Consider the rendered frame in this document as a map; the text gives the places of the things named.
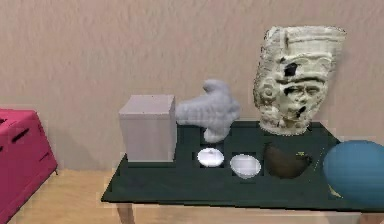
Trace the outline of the white lidded bowl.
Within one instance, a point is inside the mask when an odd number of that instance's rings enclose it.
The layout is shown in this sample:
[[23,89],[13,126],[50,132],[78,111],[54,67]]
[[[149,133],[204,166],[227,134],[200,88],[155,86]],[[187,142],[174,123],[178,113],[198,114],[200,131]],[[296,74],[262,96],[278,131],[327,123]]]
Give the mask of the white lidded bowl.
[[224,161],[224,155],[215,148],[204,148],[197,154],[199,163],[205,167],[217,167]]

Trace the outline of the brown clay bowl with ears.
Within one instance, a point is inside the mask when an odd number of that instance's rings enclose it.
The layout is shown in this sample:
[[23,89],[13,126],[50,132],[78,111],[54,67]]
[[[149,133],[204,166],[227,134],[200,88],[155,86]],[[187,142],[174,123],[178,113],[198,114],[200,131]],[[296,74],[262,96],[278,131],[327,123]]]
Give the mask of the brown clay bowl with ears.
[[295,179],[312,164],[310,155],[291,155],[275,147],[271,142],[264,146],[263,159],[271,176],[280,179]]

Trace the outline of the grey box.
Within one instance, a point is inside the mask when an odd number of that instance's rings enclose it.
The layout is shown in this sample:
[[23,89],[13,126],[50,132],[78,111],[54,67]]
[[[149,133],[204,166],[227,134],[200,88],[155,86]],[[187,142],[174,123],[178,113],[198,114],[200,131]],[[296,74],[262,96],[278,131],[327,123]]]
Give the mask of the grey box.
[[129,162],[174,160],[174,95],[132,95],[119,111],[119,123]]

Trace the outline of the dark green wooden-legged table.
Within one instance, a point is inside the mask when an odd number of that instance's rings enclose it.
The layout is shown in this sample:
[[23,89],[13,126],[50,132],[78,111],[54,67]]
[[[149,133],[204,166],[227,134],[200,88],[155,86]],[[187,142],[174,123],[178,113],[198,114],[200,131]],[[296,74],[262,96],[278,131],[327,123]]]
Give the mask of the dark green wooden-legged table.
[[[225,156],[217,168],[205,168],[197,153],[208,147],[196,126],[177,128],[177,146],[172,162],[129,162],[123,158],[101,200],[109,203],[212,206],[278,210],[384,213],[384,208],[366,207],[333,196],[322,171],[326,153],[339,140],[319,122],[299,136],[277,136],[260,129],[256,121],[236,121],[227,138],[215,145]],[[284,152],[303,152],[312,164],[295,179],[271,176],[263,149],[271,142]],[[261,163],[258,175],[242,179],[230,168],[239,154]]]

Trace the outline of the cream stone head sculpture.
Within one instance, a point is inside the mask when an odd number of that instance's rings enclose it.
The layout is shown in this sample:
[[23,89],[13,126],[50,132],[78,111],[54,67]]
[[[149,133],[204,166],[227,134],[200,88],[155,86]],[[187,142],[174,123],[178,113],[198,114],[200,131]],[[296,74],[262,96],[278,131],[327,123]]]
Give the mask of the cream stone head sculpture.
[[300,135],[325,100],[346,32],[334,26],[274,26],[264,38],[253,86],[260,127]]

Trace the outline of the blue ball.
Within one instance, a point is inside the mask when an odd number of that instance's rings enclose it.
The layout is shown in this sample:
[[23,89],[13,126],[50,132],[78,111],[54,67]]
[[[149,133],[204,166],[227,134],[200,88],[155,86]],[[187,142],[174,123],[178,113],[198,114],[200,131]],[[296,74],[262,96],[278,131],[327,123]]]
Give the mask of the blue ball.
[[348,140],[332,147],[323,160],[327,184],[341,197],[366,207],[384,208],[384,146]]

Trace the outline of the pink crate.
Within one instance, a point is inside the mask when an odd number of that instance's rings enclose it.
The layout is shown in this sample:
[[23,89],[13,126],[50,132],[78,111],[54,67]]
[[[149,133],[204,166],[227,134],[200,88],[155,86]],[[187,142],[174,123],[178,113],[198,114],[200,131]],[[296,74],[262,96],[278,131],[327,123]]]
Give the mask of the pink crate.
[[0,109],[0,224],[6,224],[57,169],[34,110]]

